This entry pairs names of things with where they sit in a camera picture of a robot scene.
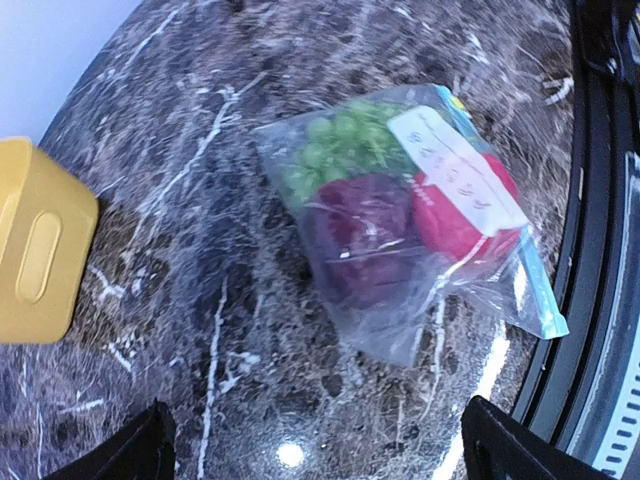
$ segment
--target white background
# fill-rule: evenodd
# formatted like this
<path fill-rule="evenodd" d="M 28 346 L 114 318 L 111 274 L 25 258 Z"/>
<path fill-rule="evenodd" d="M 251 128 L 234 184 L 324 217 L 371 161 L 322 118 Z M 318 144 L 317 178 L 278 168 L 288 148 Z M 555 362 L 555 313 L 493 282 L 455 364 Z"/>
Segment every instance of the white background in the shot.
<path fill-rule="evenodd" d="M 0 0 L 0 138 L 39 142 L 140 0 Z"/>

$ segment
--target yellow container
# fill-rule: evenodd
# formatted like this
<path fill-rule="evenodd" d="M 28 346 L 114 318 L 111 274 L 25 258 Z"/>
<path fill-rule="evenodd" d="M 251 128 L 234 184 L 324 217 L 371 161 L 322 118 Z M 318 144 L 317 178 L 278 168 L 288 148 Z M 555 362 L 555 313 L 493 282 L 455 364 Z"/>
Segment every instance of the yellow container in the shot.
<path fill-rule="evenodd" d="M 0 141 L 0 343 L 69 329 L 98 202 L 27 139 Z"/>

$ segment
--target plastic bag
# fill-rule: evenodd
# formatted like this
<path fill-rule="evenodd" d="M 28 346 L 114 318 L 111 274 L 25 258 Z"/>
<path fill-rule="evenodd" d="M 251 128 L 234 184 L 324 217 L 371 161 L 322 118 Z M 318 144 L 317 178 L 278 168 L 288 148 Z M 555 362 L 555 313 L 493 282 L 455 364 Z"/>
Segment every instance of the plastic bag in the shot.
<path fill-rule="evenodd" d="M 256 135 L 344 341 L 412 365 L 425 312 L 452 293 L 540 338 L 568 333 L 517 186 L 446 87 L 377 92 Z"/>

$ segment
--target label on bag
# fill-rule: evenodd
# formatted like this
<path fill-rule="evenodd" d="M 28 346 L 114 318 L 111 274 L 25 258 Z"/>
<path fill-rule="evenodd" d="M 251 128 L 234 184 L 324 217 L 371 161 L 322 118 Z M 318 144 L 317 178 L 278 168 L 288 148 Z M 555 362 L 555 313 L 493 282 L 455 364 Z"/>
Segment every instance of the label on bag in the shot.
<path fill-rule="evenodd" d="M 486 237 L 528 223 L 487 161 L 433 108 L 419 106 L 388 122 L 413 163 Z"/>

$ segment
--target marble countertop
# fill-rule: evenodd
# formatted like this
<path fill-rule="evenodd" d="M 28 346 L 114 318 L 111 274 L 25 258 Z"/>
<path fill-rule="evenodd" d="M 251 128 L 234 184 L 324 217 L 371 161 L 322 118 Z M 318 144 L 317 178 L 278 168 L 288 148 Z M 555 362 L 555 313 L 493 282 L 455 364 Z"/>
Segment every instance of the marble countertop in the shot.
<path fill-rule="evenodd" d="M 534 340 L 451 298 L 416 368 L 341 344 L 251 131 L 448 85 L 520 183 L 552 271 L 571 142 L 556 3 L 143 2 L 42 142 L 101 218 L 66 338 L 0 348 L 0 478 L 51 473 L 154 398 L 179 479 L 462 478 L 466 401 L 508 409 Z"/>

